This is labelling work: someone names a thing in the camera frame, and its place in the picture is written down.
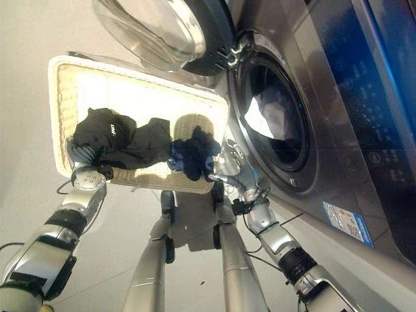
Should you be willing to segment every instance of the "laundry basket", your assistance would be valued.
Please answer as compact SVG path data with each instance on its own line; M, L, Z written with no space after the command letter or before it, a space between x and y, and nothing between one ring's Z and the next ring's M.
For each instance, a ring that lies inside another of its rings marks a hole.
M186 140L196 125L222 142L228 119L226 100L208 89L192 88L133 70L78 57L59 56L49 61L49 103L55 164L70 177L65 140L88 115L88 108L107 107L128 115L137 127L150 118L170 121L173 140ZM111 183L147 189L206 193L212 183L202 177L189 180L160 162L148 168L114 168Z

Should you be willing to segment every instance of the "washing machine door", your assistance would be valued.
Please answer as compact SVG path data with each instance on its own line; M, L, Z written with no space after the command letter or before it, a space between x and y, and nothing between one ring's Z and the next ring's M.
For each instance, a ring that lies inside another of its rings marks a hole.
M104 28L147 63L216 75L227 68L235 30L224 0L93 0Z

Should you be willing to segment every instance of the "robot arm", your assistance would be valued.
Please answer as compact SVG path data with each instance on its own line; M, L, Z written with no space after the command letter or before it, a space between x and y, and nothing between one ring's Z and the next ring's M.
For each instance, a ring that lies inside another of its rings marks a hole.
M73 251L107 194L103 174L89 164L75 165L71 192L5 267L0 311L37 311L65 287L77 260Z
M244 201L235 200L235 214L248 215L248 227L260 238L262 247L285 274L308 312L361 312L362 309L333 276L305 252L295 238L277 222L269 200L257 183L257 174L241 149L232 142L240 165L234 176L211 174L213 180L237 187Z

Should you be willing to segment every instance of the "dark blue cloth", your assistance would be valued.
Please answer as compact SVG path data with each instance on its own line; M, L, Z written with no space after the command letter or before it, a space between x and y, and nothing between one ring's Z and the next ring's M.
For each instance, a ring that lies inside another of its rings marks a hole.
M170 143L171 156L168 166L171 170L182 171L193 181L204 175L207 181L212 181L208 175L214 171L213 156L221 152L221 146L210 133L196 126L192 138L175 140Z

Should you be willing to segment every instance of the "control panel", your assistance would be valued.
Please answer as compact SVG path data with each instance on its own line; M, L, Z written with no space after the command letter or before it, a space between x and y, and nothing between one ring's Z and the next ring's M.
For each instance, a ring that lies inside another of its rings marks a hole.
M405 239L415 234L415 174L406 155L406 149L414 147L403 146L376 61L350 0L336 5L330 0L313 1L308 9L395 242L416 263L416 248L407 246Z

